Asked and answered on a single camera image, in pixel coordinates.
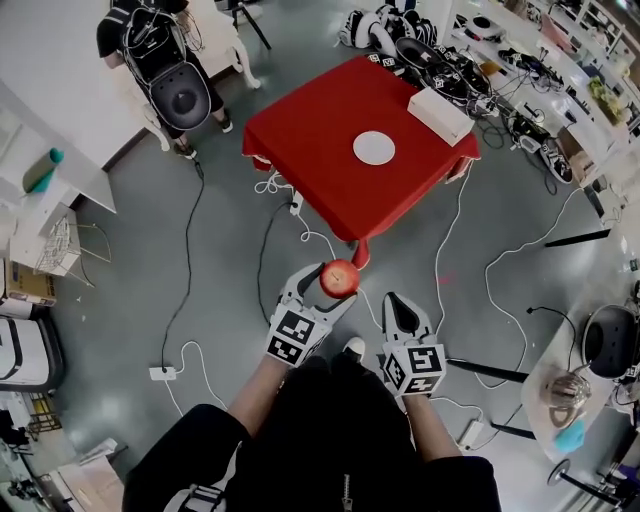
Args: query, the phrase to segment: cable on floor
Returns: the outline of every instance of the cable on floor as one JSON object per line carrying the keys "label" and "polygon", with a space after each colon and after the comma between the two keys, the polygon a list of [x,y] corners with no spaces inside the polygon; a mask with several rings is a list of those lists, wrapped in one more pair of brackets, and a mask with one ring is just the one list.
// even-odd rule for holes
{"label": "cable on floor", "polygon": [[551,311],[552,313],[556,313],[557,315],[564,317],[564,319],[567,322],[569,322],[571,329],[573,329],[573,341],[571,342],[571,348],[569,349],[569,361],[567,362],[567,371],[570,372],[571,371],[571,355],[573,354],[573,347],[576,346],[576,342],[578,340],[578,331],[576,330],[576,326],[567,315],[565,315],[562,311],[558,309],[547,308],[545,306],[538,306],[537,308],[527,309],[527,313],[531,314],[534,311],[538,311],[539,309],[542,309],[544,311]]}
{"label": "cable on floor", "polygon": [[273,226],[273,221],[276,219],[276,215],[278,214],[278,212],[280,210],[282,210],[282,208],[284,208],[285,206],[291,206],[291,205],[293,205],[293,203],[287,201],[286,203],[282,203],[280,206],[278,206],[275,209],[275,211],[271,215],[271,219],[269,220],[269,224],[267,225],[267,229],[264,232],[264,237],[262,238],[262,247],[260,248],[260,256],[259,256],[259,259],[258,259],[258,274],[256,276],[256,281],[257,281],[257,285],[258,285],[258,302],[260,303],[260,311],[262,311],[262,317],[264,318],[264,321],[267,323],[267,325],[270,325],[270,322],[269,322],[269,318],[267,317],[267,313],[264,310],[264,304],[262,303],[262,287],[260,285],[260,276],[262,274],[262,260],[264,258],[264,250],[265,250],[265,248],[267,246],[267,238],[269,237],[269,232],[271,231],[271,228]]}
{"label": "cable on floor", "polygon": [[[260,181],[260,182],[256,183],[256,185],[254,186],[255,192],[257,194],[264,194],[264,193],[276,194],[280,190],[287,189],[287,190],[291,190],[291,194],[293,196],[293,194],[294,194],[293,186],[288,184],[288,183],[286,183],[286,184],[278,183],[277,180],[280,177],[281,177],[281,174],[278,171],[274,171],[273,174],[271,174],[271,176],[269,177],[269,179],[267,179],[266,181]],[[266,229],[266,231],[264,233],[264,238],[262,240],[262,248],[260,249],[260,258],[259,258],[259,263],[258,263],[258,275],[257,275],[258,301],[260,302],[260,310],[262,311],[262,317],[264,318],[264,321],[267,323],[267,325],[270,325],[270,322],[269,322],[269,318],[267,317],[267,314],[265,312],[264,304],[262,303],[262,289],[261,289],[261,285],[260,285],[260,276],[262,274],[262,260],[263,260],[263,257],[264,257],[264,250],[265,250],[265,247],[266,247],[266,244],[267,244],[267,239],[269,237],[269,232],[271,231],[271,227],[273,226],[273,221],[275,220],[275,217],[276,217],[277,213],[285,206],[293,206],[293,202],[282,203],[273,212],[273,214],[271,216],[271,220],[269,221],[269,225],[267,226],[267,229]],[[327,246],[329,247],[329,251],[331,252],[331,257],[334,260],[338,259],[336,257],[335,251],[333,250],[333,246],[331,245],[331,241],[329,240],[329,238],[327,238],[324,234],[319,233],[317,231],[311,231],[311,229],[309,228],[309,224],[307,224],[307,222],[302,218],[302,216],[300,214],[294,215],[294,217],[297,217],[298,220],[300,222],[302,222],[302,224],[305,227],[305,231],[303,231],[302,234],[300,235],[300,241],[301,242],[304,242],[304,243],[308,242],[309,239],[311,238],[311,235],[315,235],[317,237],[320,237],[327,243]],[[382,331],[383,330],[382,326],[376,320],[376,316],[373,313],[373,308],[371,307],[371,303],[369,302],[369,297],[367,296],[366,292],[362,288],[358,288],[358,292],[362,294],[362,296],[364,297],[365,302],[367,303],[367,307],[369,308],[369,313],[371,314],[371,319],[373,320],[373,323],[376,324],[378,329],[380,329]]]}
{"label": "cable on floor", "polygon": [[[508,249],[506,251],[503,251],[495,260],[493,260],[491,263],[489,263],[485,269],[484,269],[484,282],[487,288],[487,296],[489,297],[489,302],[491,302],[492,306],[494,308],[496,308],[498,311],[500,311],[501,313],[503,313],[504,315],[508,316],[511,320],[513,320],[516,325],[518,326],[518,329],[520,330],[520,333],[522,334],[522,338],[524,340],[524,348],[522,350],[522,355],[520,356],[520,361],[518,362],[518,366],[516,367],[515,371],[520,371],[520,368],[522,367],[522,363],[524,362],[524,358],[525,355],[527,354],[527,349],[529,347],[529,341],[527,339],[527,334],[524,332],[524,329],[522,328],[522,325],[520,325],[520,322],[518,321],[518,319],[513,316],[511,313],[509,313],[508,311],[506,311],[505,309],[501,308],[500,306],[498,306],[498,304],[496,304],[496,302],[493,300],[493,296],[491,295],[491,288],[489,286],[489,270],[491,270],[491,267],[493,267],[494,265],[498,264],[500,262],[500,260],[502,258],[504,258],[507,254],[516,254],[518,252],[520,252],[521,250],[523,250],[525,247],[529,247],[531,245],[535,245],[537,243],[542,242],[545,238],[547,238],[551,232],[556,228],[556,226],[558,225],[558,222],[560,222],[560,217],[562,216],[562,214],[564,213],[564,210],[567,207],[567,203],[569,202],[569,200],[576,195],[578,192],[580,192],[582,189],[581,188],[577,188],[576,190],[574,190],[573,192],[571,192],[571,194],[569,194],[569,196],[567,197],[567,199],[565,199],[562,208],[560,210],[560,213],[558,213],[558,216],[556,217],[555,222],[553,223],[553,225],[547,230],[547,232],[542,235],[540,238],[533,240],[531,242],[525,242],[523,243],[520,247],[518,247],[517,249]],[[480,384],[485,388],[485,389],[497,389],[500,386],[504,385],[506,382],[506,380],[495,384],[493,386],[489,386],[487,384],[485,384],[483,382],[483,380],[480,378],[480,376],[476,373],[475,374],[476,379],[478,379],[478,382],[480,382]]]}
{"label": "cable on floor", "polygon": [[[442,306],[442,301],[440,299],[440,288],[438,285],[438,257],[440,255],[440,250],[442,249],[442,247],[444,246],[444,244],[446,243],[446,241],[448,240],[449,236],[451,235],[451,231],[453,229],[453,226],[455,225],[456,221],[458,220],[458,217],[460,216],[460,198],[462,196],[462,191],[464,190],[467,181],[469,180],[469,175],[470,173],[467,172],[467,175],[464,178],[464,182],[462,183],[462,186],[460,187],[460,192],[458,192],[458,212],[456,213],[456,217],[454,218],[453,222],[451,223],[451,226],[449,227],[449,231],[447,232],[447,235],[445,236],[444,240],[442,241],[442,244],[440,245],[440,248],[438,249],[438,253],[436,254],[436,286],[437,286],[437,290],[438,290],[438,301],[440,302],[440,308],[442,309],[442,319],[440,320],[440,324],[438,326],[438,328],[440,327],[440,325],[442,325],[442,321],[444,320],[444,308]],[[265,192],[268,192],[270,194],[275,194],[277,193],[279,190],[282,189],[290,189],[293,193],[293,186],[289,185],[289,184],[280,184],[277,182],[278,177],[280,177],[280,173],[278,171],[274,171],[274,173],[269,177],[268,180],[266,181],[262,181],[256,184],[256,186],[254,187],[254,190],[256,191],[256,193],[258,194],[264,194]],[[284,206],[291,206],[293,203],[282,203],[280,206],[278,206],[278,208],[276,208],[276,210],[273,212],[273,215],[271,216],[271,220],[269,221],[269,225],[267,226],[267,229],[265,231],[264,234],[264,239],[262,241],[262,248],[260,250],[260,262],[259,262],[259,266],[258,266],[258,298],[260,300],[260,308],[262,310],[262,316],[265,319],[265,322],[267,323],[267,325],[269,325],[269,320],[267,318],[267,315],[265,313],[264,310],[264,306],[262,304],[262,294],[261,294],[261,289],[260,289],[260,274],[262,271],[262,258],[264,255],[264,248],[267,242],[267,238],[269,236],[269,232],[271,231],[271,227],[273,226],[273,221],[276,217],[276,214],[284,207]],[[327,243],[327,246],[329,247],[329,251],[331,252],[331,256],[333,257],[333,259],[337,259],[336,258],[336,253],[333,250],[333,246],[331,245],[331,241],[322,233],[318,233],[317,231],[311,231],[311,229],[309,228],[309,225],[305,222],[305,220],[300,216],[300,215],[296,215],[296,217],[298,217],[298,219],[300,220],[300,222],[302,222],[306,228],[306,231],[302,233],[302,235],[300,236],[300,240],[302,242],[308,242],[309,239],[311,238],[311,235],[315,235],[318,236],[322,239],[324,239],[324,241]],[[373,323],[378,327],[378,329],[380,329],[381,331],[384,331],[384,329],[382,328],[382,325],[380,325],[380,323],[376,320],[376,316],[373,312],[373,308],[371,307],[371,302],[369,302],[369,297],[367,295],[367,293],[360,287],[358,287],[358,293],[362,294],[362,297],[364,298],[366,304],[367,304],[367,308],[369,309],[369,314],[371,315],[371,320],[373,320]],[[184,357],[182,359],[182,366],[184,368]],[[432,401],[434,400],[445,400],[457,407],[460,407],[462,409],[476,409],[477,411],[479,411],[480,415],[478,416],[478,421],[482,422],[484,419],[484,411],[482,410],[481,407],[477,406],[477,405],[466,405],[466,404],[460,404],[458,402],[456,402],[455,400],[448,398],[446,396],[439,396],[436,398],[431,398]]]}
{"label": "cable on floor", "polygon": [[524,157],[527,159],[527,162],[529,162],[529,165],[531,165],[532,167],[535,167],[543,174],[544,186],[547,189],[547,192],[549,192],[549,195],[550,196],[558,195],[558,182],[555,180],[553,176],[551,176],[551,172],[549,171],[549,169],[547,169],[546,167],[539,166],[535,162],[535,160],[532,160],[533,158],[535,158],[535,156],[531,155],[526,149],[522,149],[522,152],[524,153]]}
{"label": "cable on floor", "polygon": [[446,396],[436,396],[436,397],[429,398],[430,402],[435,402],[436,400],[445,400],[446,402],[449,402],[457,407],[460,407],[460,409],[476,409],[480,413],[480,415],[477,418],[477,421],[482,423],[484,420],[484,411],[482,410],[481,407],[478,407],[477,405],[460,404],[455,400]]}
{"label": "cable on floor", "polygon": [[[216,395],[211,389],[211,384],[209,384],[209,377],[207,375],[207,368],[204,364],[204,355],[202,353],[202,347],[196,340],[189,340],[184,345],[182,345],[182,348],[180,349],[180,358],[182,359],[182,367],[179,370],[176,370],[176,375],[180,375],[186,369],[186,365],[184,363],[184,349],[187,348],[189,345],[195,345],[196,348],[198,349],[198,352],[200,353],[200,362],[202,363],[202,374],[204,375],[204,381],[207,384],[207,389],[209,390],[209,393],[211,393],[211,396],[213,396],[213,398],[215,398],[218,402],[220,402],[220,405],[222,405],[222,408],[226,411],[227,406],[222,401],[222,398]],[[169,390],[169,395],[171,396],[171,401],[173,402],[173,405],[175,405],[176,409],[178,409],[180,416],[184,416],[182,409],[178,405],[178,402],[176,401],[175,397],[173,396],[173,391],[171,390],[171,386],[169,386],[169,381],[165,380],[164,383],[167,386],[167,389]]]}
{"label": "cable on floor", "polygon": [[460,191],[458,192],[458,199],[457,199],[458,211],[456,212],[456,216],[453,218],[453,221],[451,222],[451,225],[447,230],[447,234],[445,235],[444,239],[442,240],[442,243],[440,244],[440,247],[438,247],[438,251],[436,252],[436,262],[434,266],[435,267],[434,274],[436,278],[436,295],[438,296],[438,304],[440,305],[440,311],[442,311],[442,317],[440,318],[440,322],[438,322],[438,327],[436,327],[436,336],[440,332],[440,327],[442,327],[442,324],[444,323],[444,319],[446,316],[444,305],[442,304],[442,297],[440,296],[440,279],[438,278],[438,262],[440,261],[440,253],[442,252],[443,247],[447,243],[447,240],[449,240],[449,237],[451,236],[451,231],[453,230],[453,227],[456,225],[456,222],[458,221],[458,217],[460,217],[462,192],[464,192],[464,188],[467,186],[467,182],[469,181],[470,174],[471,174],[470,172],[467,172],[467,175],[464,177],[464,181],[462,182],[462,186],[460,187]]}
{"label": "cable on floor", "polygon": [[186,251],[187,252],[187,269],[188,269],[189,277],[187,279],[187,290],[184,296],[182,297],[182,300],[180,301],[180,305],[171,315],[171,319],[169,320],[169,323],[167,324],[167,327],[164,330],[164,339],[162,341],[162,349],[160,351],[160,361],[161,361],[163,371],[166,371],[166,366],[164,364],[165,363],[164,349],[167,345],[167,340],[169,338],[169,331],[171,329],[171,326],[173,325],[173,322],[175,321],[175,319],[178,317],[178,315],[184,308],[184,305],[187,303],[187,299],[191,295],[191,282],[192,282],[193,272],[191,269],[191,246],[189,242],[189,230],[191,228],[191,222],[193,221],[193,215],[196,212],[196,209],[198,208],[198,204],[200,204],[200,199],[202,198],[202,193],[204,192],[204,172],[202,170],[202,166],[200,165],[200,162],[196,158],[194,158],[193,164],[198,174],[198,178],[200,179],[200,191],[198,192],[198,197],[196,198],[196,201],[193,203],[193,207],[191,208],[191,213],[189,213],[189,221],[187,222],[187,227],[184,231],[185,245],[187,248],[187,251]]}
{"label": "cable on floor", "polygon": [[[518,414],[520,412],[520,409],[522,409],[522,404],[520,404],[517,409],[513,412],[513,414],[511,416],[509,416],[509,419],[507,421],[505,421],[503,423],[503,425],[506,427],[507,425],[509,425],[509,423],[511,422],[511,420],[513,420],[513,418],[516,417],[516,414]],[[493,435],[487,439],[484,443],[482,443],[480,446],[476,446],[475,448],[469,448],[470,452],[477,452],[478,450],[481,450],[482,448],[484,448],[485,446],[487,446],[491,441],[493,441],[498,434],[502,432],[501,430],[496,430]]]}

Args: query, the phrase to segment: white plate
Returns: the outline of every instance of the white plate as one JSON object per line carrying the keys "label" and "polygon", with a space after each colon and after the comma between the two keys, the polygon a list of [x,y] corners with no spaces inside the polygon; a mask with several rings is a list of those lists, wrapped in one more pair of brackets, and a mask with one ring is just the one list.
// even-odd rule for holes
{"label": "white plate", "polygon": [[353,152],[365,164],[383,165],[396,154],[396,145],[384,133],[364,132],[353,142]]}

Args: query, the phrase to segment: wall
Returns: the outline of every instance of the wall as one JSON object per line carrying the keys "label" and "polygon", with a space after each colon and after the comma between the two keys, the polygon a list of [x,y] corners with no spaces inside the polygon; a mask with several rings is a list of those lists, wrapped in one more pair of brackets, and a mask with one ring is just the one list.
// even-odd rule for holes
{"label": "wall", "polygon": [[139,129],[98,57],[106,0],[0,0],[0,80],[98,166]]}

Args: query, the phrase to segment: red table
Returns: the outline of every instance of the red table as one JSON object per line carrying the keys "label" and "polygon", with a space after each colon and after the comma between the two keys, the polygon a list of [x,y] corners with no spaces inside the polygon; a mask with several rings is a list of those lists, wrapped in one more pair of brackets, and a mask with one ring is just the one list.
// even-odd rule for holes
{"label": "red table", "polygon": [[[416,90],[357,57],[296,89],[252,117],[243,154],[260,170],[275,167],[327,221],[357,241],[353,263],[369,261],[368,240],[386,231],[444,176],[480,158],[472,134],[454,147],[407,112]],[[396,154],[384,165],[361,162],[353,141],[385,133]]]}

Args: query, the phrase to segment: plug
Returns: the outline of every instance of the plug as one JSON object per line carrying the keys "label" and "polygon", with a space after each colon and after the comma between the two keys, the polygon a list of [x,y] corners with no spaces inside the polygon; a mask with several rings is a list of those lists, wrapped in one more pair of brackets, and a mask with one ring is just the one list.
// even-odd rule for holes
{"label": "plug", "polygon": [[151,380],[176,380],[178,375],[176,369],[173,366],[154,366],[149,368],[149,377]]}
{"label": "plug", "polygon": [[302,194],[296,191],[296,193],[293,194],[292,204],[291,204],[291,207],[289,208],[289,212],[291,213],[291,215],[293,215],[294,217],[296,215],[300,215],[300,210],[302,209],[303,201],[304,201],[304,198],[302,197]]}
{"label": "plug", "polygon": [[481,421],[472,420],[471,423],[469,423],[467,430],[462,434],[460,441],[458,441],[460,449],[464,451],[470,450],[476,442],[476,439],[478,439],[480,432],[482,432],[483,427],[484,423]]}

